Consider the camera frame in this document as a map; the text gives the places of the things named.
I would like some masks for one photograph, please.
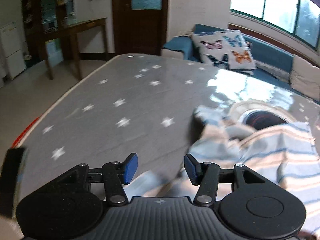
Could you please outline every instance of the wooden table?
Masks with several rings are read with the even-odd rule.
[[[104,47],[105,54],[106,54],[106,61],[108,61],[109,56],[108,56],[108,43],[107,43],[107,33],[106,33],[106,18],[79,22],[76,24],[68,25],[65,28],[60,29],[60,30],[55,29],[55,30],[50,30],[50,31],[44,32],[43,38],[41,39],[40,44],[39,44],[39,50],[40,50],[40,52],[42,52],[42,55],[44,56],[45,64],[47,66],[50,79],[53,79],[53,72],[52,72],[52,68],[49,64],[45,42],[50,41],[50,40],[54,40],[54,39],[58,39],[58,38],[62,38],[62,37],[68,37],[68,36],[70,37],[71,50],[72,50],[72,54],[73,54],[73,59],[75,61],[77,75],[78,75],[79,80],[81,80],[83,78],[83,75],[82,75],[82,71],[80,68],[80,57],[79,57],[77,33],[92,29],[97,26],[101,26],[103,47]]]

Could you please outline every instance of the red strip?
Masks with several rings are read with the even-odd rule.
[[[25,130],[18,136],[18,138],[13,142],[12,144],[12,148],[17,147],[18,143],[21,141],[22,137],[30,130],[30,128],[35,124],[36,121],[38,121],[38,119],[40,118],[40,116],[38,116],[36,119],[34,119],[34,121],[28,125],[27,128],[25,128]]]

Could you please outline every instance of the tiled floor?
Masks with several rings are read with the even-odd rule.
[[[104,63],[105,61],[81,61],[84,76]],[[5,152],[20,133],[78,82],[72,61],[59,63],[53,68],[53,73],[54,79],[49,80],[43,61],[0,88],[0,165]],[[0,220],[0,240],[16,239],[19,237],[7,222]]]

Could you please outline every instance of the blue sofa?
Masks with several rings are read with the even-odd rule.
[[[215,31],[223,31],[223,29],[200,24],[196,24],[194,28],[195,34]],[[243,34],[243,36],[246,41],[252,43],[251,54],[255,60],[264,62],[271,66],[275,66],[283,71],[286,71],[287,73],[291,72],[293,62],[293,55],[291,53],[252,36],[246,34]],[[189,37],[174,37],[172,40],[164,44],[163,49],[182,52],[183,59],[200,62],[198,48],[194,46],[192,40]],[[256,70],[254,70],[253,77],[304,96],[299,91],[291,88],[289,83],[277,79],[271,73],[263,69],[257,68]]]

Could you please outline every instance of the wooden door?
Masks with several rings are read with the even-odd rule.
[[[116,54],[159,55],[165,43],[168,0],[112,0]]]

